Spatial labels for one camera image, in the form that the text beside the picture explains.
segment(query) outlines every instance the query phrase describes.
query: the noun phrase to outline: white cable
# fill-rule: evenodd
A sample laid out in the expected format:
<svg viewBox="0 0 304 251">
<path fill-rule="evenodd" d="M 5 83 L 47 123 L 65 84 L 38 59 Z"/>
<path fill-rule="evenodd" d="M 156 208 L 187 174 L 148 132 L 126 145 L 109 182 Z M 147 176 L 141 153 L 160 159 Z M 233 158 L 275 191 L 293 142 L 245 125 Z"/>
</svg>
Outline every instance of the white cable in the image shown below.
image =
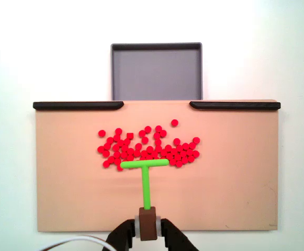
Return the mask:
<svg viewBox="0 0 304 251">
<path fill-rule="evenodd" d="M 105 240 L 91 236 L 91 235 L 81 235 L 81 236 L 64 239 L 62 241 L 59 241 L 59 242 L 53 243 L 49 246 L 46 246 L 46 247 L 40 249 L 39 251 L 48 251 L 54 247 L 57 247 L 61 244 L 65 244 L 65 243 L 71 242 L 71 241 L 90 241 L 90 242 L 98 243 L 98 244 L 102 245 L 103 247 L 106 247 L 109 251 L 117 251 L 114 247 L 112 247 L 110 244 L 108 244 Z"/>
</svg>

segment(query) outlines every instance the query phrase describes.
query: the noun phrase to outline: white wall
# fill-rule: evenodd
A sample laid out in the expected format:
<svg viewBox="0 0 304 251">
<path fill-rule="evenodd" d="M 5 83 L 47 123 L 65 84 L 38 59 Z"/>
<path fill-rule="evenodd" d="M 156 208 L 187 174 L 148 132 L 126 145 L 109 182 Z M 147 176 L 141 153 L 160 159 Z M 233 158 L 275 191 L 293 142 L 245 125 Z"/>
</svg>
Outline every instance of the white wall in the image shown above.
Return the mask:
<svg viewBox="0 0 304 251">
<path fill-rule="evenodd" d="M 111 43 L 196 41 L 205 99 L 282 103 L 279 230 L 189 239 L 200 250 L 304 250 L 304 1 L 264 0 L 0 1 L 0 250 L 75 235 L 37 232 L 32 102 L 109 100 Z M 165 248 L 135 240 L 132 250 Z"/>
</svg>

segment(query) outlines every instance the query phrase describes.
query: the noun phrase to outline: wooden board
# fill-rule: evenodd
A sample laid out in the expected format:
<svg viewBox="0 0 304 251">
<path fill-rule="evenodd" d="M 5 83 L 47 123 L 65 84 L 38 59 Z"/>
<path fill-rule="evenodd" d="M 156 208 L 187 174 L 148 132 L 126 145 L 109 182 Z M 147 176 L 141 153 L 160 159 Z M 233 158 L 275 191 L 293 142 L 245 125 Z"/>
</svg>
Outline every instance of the wooden board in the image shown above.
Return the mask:
<svg viewBox="0 0 304 251">
<path fill-rule="evenodd" d="M 176 128 L 172 119 L 179 120 Z M 105 139 L 97 132 L 137 133 L 156 125 L 168 132 L 163 145 L 176 137 L 201 139 L 195 162 L 151 168 L 157 215 L 181 230 L 277 229 L 277 111 L 125 101 L 114 111 L 36 111 L 38 230 L 111 231 L 133 219 L 142 206 L 141 172 L 104 169 L 96 149 Z"/>
</svg>

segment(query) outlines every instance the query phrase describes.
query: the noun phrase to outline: green handle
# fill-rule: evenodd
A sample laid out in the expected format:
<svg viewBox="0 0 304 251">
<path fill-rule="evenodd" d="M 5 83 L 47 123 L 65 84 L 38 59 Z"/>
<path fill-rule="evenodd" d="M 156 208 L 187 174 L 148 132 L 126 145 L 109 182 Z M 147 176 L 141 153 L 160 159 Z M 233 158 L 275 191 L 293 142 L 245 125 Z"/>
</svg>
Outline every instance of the green handle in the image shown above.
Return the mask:
<svg viewBox="0 0 304 251">
<path fill-rule="evenodd" d="M 167 159 L 151 159 L 148 161 L 125 161 L 120 164 L 121 168 L 141 168 L 143 207 L 145 210 L 151 209 L 149 167 L 167 165 L 169 165 L 169 160 Z"/>
</svg>

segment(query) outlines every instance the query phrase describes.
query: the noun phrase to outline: brown block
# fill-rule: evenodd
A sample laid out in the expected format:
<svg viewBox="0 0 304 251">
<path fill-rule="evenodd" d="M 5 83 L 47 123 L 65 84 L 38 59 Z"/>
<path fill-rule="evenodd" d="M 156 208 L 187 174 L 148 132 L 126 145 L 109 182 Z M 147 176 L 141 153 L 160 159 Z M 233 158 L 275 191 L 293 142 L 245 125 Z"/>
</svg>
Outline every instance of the brown block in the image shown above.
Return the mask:
<svg viewBox="0 0 304 251">
<path fill-rule="evenodd" d="M 151 241 L 157 239 L 155 207 L 150 210 L 139 208 L 140 240 Z"/>
</svg>

